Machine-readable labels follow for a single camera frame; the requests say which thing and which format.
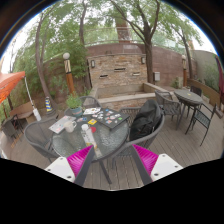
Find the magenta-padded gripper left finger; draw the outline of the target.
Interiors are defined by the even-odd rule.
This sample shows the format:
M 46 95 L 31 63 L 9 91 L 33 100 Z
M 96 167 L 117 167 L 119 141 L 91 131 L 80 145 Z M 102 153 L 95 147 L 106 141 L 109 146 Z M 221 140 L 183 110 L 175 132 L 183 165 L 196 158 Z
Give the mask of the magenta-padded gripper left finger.
M 82 186 L 94 155 L 94 146 L 90 145 L 69 157 L 57 158 L 46 168 L 46 171 Z

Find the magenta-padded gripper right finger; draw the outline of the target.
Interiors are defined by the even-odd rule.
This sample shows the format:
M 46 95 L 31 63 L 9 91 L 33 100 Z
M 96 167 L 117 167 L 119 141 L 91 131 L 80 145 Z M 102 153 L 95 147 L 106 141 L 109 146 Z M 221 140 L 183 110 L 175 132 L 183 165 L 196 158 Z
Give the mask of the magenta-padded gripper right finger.
M 131 154 L 144 185 L 182 169 L 182 166 L 167 154 L 157 155 L 135 144 L 131 147 Z

